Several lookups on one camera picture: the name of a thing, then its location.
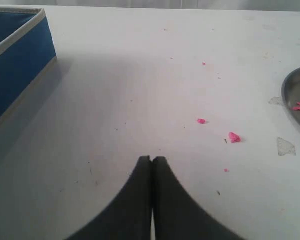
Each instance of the pink debris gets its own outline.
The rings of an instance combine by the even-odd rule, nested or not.
[[[293,111],[300,111],[300,106],[294,106],[294,107],[292,108],[292,110],[293,110]]]
[[[205,124],[205,123],[206,123],[206,120],[204,120],[204,119],[202,119],[202,118],[199,118],[199,119],[197,120],[197,122],[198,122],[199,124]]]
[[[232,144],[241,142],[241,138],[237,134],[233,133],[232,131],[229,132],[229,138]]]

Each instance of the pink crumb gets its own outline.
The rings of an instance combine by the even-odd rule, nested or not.
[[[300,106],[294,106],[294,107],[292,108],[292,110],[293,110],[293,111],[300,111]]]
[[[241,138],[237,134],[233,133],[232,131],[229,132],[229,138],[232,144],[241,142]]]
[[[202,118],[199,118],[199,119],[197,120],[197,122],[198,122],[199,124],[205,124],[205,123],[206,123],[206,120],[204,120],[204,119],[202,119]]]

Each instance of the metal tray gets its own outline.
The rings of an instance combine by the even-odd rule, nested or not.
[[[290,73],[283,82],[282,100],[288,112],[300,126],[300,111],[293,111],[292,108],[300,102],[300,68]]]

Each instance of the blue fabric storage box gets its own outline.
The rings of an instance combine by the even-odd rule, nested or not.
[[[56,60],[43,9],[0,7],[0,125]]]

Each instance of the white table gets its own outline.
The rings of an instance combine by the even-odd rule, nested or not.
[[[58,64],[0,129],[0,240],[66,238],[142,155],[242,237],[300,240],[300,132],[268,103],[300,67],[300,13],[44,8]]]

